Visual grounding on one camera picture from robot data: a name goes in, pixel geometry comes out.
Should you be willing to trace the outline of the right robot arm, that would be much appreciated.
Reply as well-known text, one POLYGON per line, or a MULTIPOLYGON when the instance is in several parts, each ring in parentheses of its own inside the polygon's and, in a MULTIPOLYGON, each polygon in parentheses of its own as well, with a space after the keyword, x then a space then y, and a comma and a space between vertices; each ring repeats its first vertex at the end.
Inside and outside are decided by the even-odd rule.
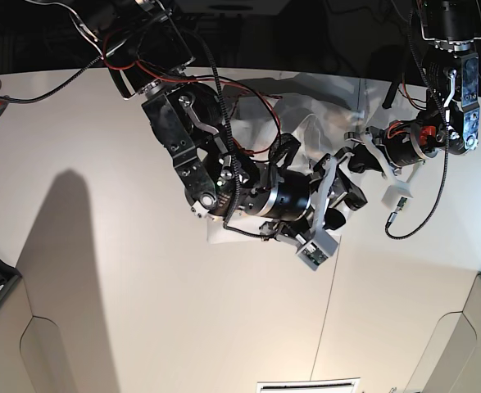
POLYGON ((65 7, 120 95, 146 97, 144 114, 192 212, 207 219, 210 242, 285 242, 312 269, 336 254, 340 228, 366 198, 342 170, 353 150, 339 129, 321 123, 331 107, 220 75, 204 39, 176 23, 166 1, 65 7), (194 61, 189 39, 209 74, 186 74, 194 61))

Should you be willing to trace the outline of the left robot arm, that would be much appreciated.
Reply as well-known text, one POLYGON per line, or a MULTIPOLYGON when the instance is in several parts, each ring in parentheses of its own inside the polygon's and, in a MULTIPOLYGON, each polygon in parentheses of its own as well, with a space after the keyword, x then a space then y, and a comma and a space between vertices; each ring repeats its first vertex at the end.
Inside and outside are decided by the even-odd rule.
POLYGON ((414 60, 426 87, 426 100, 412 120, 347 133, 354 142, 348 168, 375 170, 388 181, 382 202, 398 212, 412 198, 411 182, 398 177, 417 172, 440 151, 463 156, 479 144, 479 55, 481 11, 476 1, 415 1, 403 59, 414 60))

